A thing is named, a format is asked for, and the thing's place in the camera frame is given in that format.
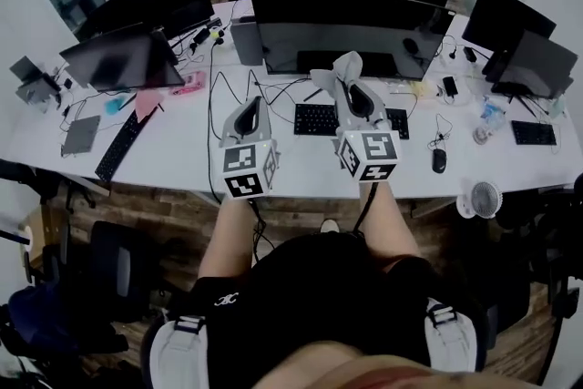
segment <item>black mouse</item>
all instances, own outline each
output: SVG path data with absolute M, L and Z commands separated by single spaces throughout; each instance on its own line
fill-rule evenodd
M 409 54 L 413 56 L 419 52 L 419 46 L 410 37 L 407 37 L 406 39 L 403 40 L 403 46 L 404 50 L 406 50 Z
M 434 172 L 443 174 L 447 165 L 447 154 L 442 149 L 434 149 Z

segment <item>wooden floor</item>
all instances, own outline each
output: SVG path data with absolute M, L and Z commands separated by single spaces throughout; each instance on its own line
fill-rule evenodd
M 200 259 L 209 242 L 217 210 L 188 192 L 114 185 L 109 198 L 94 196 L 97 207 L 92 210 L 76 196 L 71 217 L 76 241 L 88 241 L 96 220 L 107 220 L 140 229 L 159 243 L 172 238 L 185 241 L 187 248 L 180 258 L 163 262 L 168 280 L 187 291 L 197 278 Z M 442 271 L 447 265 L 448 251 L 455 238 L 460 218 L 455 209 L 445 209 L 412 220 L 412 202 L 400 201 L 402 213 L 410 226 L 422 254 Z M 65 205 L 64 191 L 51 201 L 52 208 Z M 357 201 L 266 199 L 260 201 L 261 215 L 267 221 L 265 234 L 276 245 L 294 236 L 316 231 L 324 219 L 336 219 L 341 228 L 350 230 L 360 212 Z M 271 247 L 261 242 L 260 256 Z M 486 371 L 505 374 L 535 382 L 544 362 L 553 332 L 554 320 L 547 306 L 547 290 L 542 285 L 531 286 L 528 316 L 498 336 L 496 348 L 490 352 Z M 86 359 L 87 369 L 100 365 L 114 366 L 119 360 L 139 365 L 139 346 L 148 322 L 130 325 L 115 324 L 129 341 L 127 352 L 114 355 L 93 355 Z

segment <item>blue object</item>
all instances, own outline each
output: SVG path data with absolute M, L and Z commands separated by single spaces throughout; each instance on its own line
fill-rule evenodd
M 116 97 L 106 102 L 106 113 L 114 116 L 119 112 L 119 108 L 123 105 L 126 99 L 124 97 Z

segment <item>keyboard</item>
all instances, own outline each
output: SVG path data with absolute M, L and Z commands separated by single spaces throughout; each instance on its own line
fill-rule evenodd
M 557 139 L 552 125 L 512 120 L 512 131 L 518 145 L 556 146 Z
M 387 108 L 386 114 L 391 120 L 393 130 L 399 132 L 400 139 L 409 139 L 407 112 L 400 108 Z M 338 118 L 334 106 L 322 104 L 296 104 L 295 135 L 314 135 L 317 137 L 335 137 Z
M 128 154 L 131 145 L 134 144 L 139 133 L 148 123 L 150 117 L 156 112 L 156 109 L 141 122 L 138 123 L 138 116 L 136 111 L 132 112 L 126 123 L 116 135 L 116 138 L 107 149 L 106 155 L 101 159 L 95 171 L 99 179 L 110 182 L 113 179 L 119 164 Z

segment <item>paper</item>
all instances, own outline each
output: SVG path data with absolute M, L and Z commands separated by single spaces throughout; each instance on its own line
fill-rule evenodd
M 164 96 L 157 89 L 138 91 L 136 96 L 136 116 L 138 123 L 150 115 L 156 106 L 164 100 Z

